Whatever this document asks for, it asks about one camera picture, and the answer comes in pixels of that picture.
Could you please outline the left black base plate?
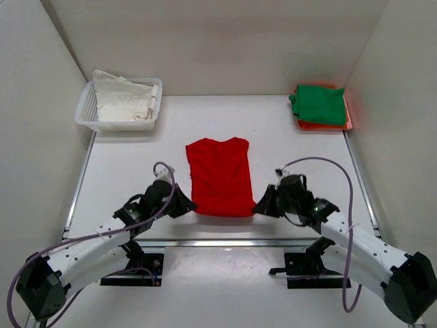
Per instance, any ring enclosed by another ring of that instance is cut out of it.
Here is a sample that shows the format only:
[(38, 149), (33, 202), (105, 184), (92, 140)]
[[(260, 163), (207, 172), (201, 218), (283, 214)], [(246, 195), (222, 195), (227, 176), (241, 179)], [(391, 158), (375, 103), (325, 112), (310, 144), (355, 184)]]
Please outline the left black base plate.
[(129, 260), (121, 273), (103, 277), (101, 286), (161, 287), (163, 280), (164, 247), (142, 247), (137, 259)]

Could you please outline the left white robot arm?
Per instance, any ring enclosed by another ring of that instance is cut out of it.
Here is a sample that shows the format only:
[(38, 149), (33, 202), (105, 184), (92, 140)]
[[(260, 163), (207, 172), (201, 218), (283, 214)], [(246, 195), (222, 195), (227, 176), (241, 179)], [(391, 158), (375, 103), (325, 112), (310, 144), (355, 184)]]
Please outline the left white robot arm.
[(32, 260), (19, 275), (16, 291), (35, 320), (42, 322), (56, 315), (68, 297), (96, 280), (119, 271), (149, 273), (135, 237), (149, 230), (156, 219), (177, 218), (196, 207), (178, 185), (155, 180), (99, 226), (97, 238), (63, 245)]

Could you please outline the crumpled white t-shirt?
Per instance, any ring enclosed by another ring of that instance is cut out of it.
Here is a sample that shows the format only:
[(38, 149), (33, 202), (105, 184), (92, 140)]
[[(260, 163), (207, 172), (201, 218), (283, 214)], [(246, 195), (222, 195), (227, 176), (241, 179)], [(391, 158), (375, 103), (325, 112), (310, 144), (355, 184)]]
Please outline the crumpled white t-shirt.
[(133, 83), (101, 70), (93, 71), (93, 85), (100, 122), (151, 120), (159, 86)]

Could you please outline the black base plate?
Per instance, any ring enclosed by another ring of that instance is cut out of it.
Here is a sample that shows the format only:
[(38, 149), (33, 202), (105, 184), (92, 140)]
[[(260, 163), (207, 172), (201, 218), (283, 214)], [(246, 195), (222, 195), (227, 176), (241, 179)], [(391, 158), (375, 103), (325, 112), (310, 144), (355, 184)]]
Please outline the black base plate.
[(137, 259), (129, 260), (121, 273), (103, 277), (101, 286), (161, 287), (163, 280), (164, 247), (142, 247)]
[(284, 253), (284, 267), (271, 268), (270, 276), (285, 274), (288, 289), (342, 289), (343, 275), (327, 269), (320, 256), (306, 252)]

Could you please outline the white plastic basket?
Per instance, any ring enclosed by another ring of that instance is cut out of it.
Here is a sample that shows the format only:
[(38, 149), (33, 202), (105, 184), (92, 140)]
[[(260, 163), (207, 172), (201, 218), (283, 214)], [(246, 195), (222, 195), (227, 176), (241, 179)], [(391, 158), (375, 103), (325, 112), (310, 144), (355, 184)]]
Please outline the white plastic basket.
[(79, 125), (84, 125), (99, 133), (117, 132), (143, 132), (152, 131), (158, 119), (160, 105), (163, 96), (163, 82), (158, 78), (128, 78), (132, 83), (157, 86), (156, 105), (150, 120), (123, 121), (123, 122), (100, 122), (98, 120), (97, 98), (93, 81), (89, 81), (83, 90), (80, 101), (76, 108), (75, 120)]

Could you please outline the red t-shirt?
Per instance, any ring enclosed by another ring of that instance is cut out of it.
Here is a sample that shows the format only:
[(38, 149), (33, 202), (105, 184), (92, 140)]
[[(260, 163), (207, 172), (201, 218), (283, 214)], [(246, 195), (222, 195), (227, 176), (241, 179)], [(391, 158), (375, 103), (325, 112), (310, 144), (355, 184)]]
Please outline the red t-shirt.
[(249, 167), (249, 142), (203, 138), (186, 146), (191, 199), (200, 215), (250, 217), (255, 206)]

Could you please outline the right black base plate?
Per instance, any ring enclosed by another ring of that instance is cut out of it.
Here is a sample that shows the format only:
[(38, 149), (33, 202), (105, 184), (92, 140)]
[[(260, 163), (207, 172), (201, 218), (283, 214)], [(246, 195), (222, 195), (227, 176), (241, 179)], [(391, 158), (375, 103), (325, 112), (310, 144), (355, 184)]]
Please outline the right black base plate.
[(288, 289), (342, 289), (343, 275), (327, 269), (320, 256), (306, 252), (284, 253), (284, 267), (271, 268), (270, 276), (285, 274)]

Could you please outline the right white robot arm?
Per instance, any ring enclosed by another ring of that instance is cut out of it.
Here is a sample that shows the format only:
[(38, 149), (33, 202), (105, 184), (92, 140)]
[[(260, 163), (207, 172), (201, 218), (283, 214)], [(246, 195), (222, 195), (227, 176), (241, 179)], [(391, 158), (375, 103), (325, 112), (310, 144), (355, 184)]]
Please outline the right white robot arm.
[(296, 215), (320, 236), (283, 272), (312, 278), (348, 270), (348, 278), (379, 296), (392, 314), (413, 325), (436, 302), (436, 274), (428, 257), (397, 249), (348, 222), (333, 203), (314, 197), (304, 175), (288, 175), (268, 185), (253, 212), (269, 217)]

